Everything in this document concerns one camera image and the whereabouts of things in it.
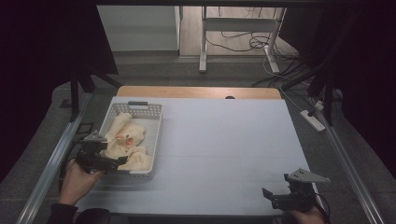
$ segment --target basket handle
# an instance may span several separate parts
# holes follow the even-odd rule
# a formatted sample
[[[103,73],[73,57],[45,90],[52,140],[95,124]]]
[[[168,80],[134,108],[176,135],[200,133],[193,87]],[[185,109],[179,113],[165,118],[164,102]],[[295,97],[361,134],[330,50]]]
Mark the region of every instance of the basket handle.
[[[128,101],[128,106],[131,109],[149,109],[149,103],[148,102]]]

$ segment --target white basket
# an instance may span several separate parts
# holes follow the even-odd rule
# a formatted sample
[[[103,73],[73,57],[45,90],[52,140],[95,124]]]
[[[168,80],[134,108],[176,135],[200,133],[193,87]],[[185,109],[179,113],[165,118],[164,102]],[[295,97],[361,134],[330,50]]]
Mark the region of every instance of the white basket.
[[[130,113],[132,120],[146,129],[145,138],[140,142],[140,147],[146,148],[146,153],[152,156],[151,167],[142,171],[112,171],[106,176],[129,176],[134,178],[151,179],[154,171],[155,154],[159,142],[160,127],[163,117],[163,107],[161,105],[150,105],[147,102],[127,102],[124,104],[115,103],[107,110],[105,120],[99,134],[105,136],[113,124],[114,118],[120,113]]]

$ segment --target person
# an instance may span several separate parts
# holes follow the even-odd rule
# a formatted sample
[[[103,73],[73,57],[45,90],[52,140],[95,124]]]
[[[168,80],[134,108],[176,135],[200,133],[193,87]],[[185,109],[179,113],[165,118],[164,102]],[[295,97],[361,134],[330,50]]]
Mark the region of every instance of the person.
[[[67,163],[59,201],[52,205],[47,224],[73,224],[74,215],[78,210],[75,207],[76,203],[90,192],[104,173],[97,171],[87,174],[75,160]],[[299,224],[325,224],[322,214],[316,207],[306,213],[296,210],[288,213],[295,217]]]
[[[312,207],[305,213],[297,210],[291,210],[288,213],[294,216],[299,224],[325,224],[323,215],[316,207]]]
[[[104,171],[87,174],[75,160],[67,163],[59,201],[52,205],[47,224],[73,224],[76,203],[90,192]]]

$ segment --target human hand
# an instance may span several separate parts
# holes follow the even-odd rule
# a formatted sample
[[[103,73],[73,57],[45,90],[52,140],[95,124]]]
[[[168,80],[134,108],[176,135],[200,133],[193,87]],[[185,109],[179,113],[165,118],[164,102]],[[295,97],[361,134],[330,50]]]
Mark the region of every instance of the human hand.
[[[104,173],[104,171],[97,171],[93,174],[87,174],[75,160],[71,160],[67,163],[66,175],[58,203],[75,205],[78,200],[90,192],[96,181]]]
[[[323,215],[315,206],[305,213],[297,210],[288,212],[297,219],[299,224],[325,224]]]

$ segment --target white cloth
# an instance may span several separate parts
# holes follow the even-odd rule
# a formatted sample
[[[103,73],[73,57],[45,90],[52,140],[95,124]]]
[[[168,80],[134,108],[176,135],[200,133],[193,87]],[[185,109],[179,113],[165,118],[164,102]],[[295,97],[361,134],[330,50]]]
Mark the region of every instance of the white cloth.
[[[152,156],[146,155],[145,147],[138,147],[144,139],[145,128],[132,121],[129,113],[120,113],[114,118],[110,130],[105,135],[107,149],[102,156],[118,159],[128,156],[128,161],[119,166],[119,170],[148,170],[152,164]]]

